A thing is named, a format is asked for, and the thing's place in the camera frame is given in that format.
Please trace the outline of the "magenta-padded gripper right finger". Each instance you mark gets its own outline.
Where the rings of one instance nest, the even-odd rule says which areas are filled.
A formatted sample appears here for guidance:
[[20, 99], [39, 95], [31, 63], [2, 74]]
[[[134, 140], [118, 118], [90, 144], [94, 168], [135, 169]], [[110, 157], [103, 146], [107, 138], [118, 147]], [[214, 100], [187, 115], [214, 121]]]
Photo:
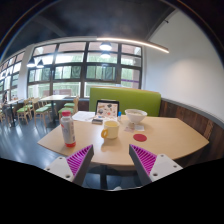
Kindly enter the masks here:
[[129, 155], [143, 186], [182, 169], [165, 154], [155, 155], [139, 146], [129, 145]]

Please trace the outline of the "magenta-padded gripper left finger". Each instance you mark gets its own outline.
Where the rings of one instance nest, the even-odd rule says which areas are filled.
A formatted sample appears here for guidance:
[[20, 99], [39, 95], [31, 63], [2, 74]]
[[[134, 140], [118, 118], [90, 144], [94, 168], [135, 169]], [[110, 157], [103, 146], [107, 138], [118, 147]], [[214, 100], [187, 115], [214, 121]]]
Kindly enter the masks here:
[[45, 171], [81, 186], [93, 155], [93, 146], [89, 145], [68, 157], [59, 156]]

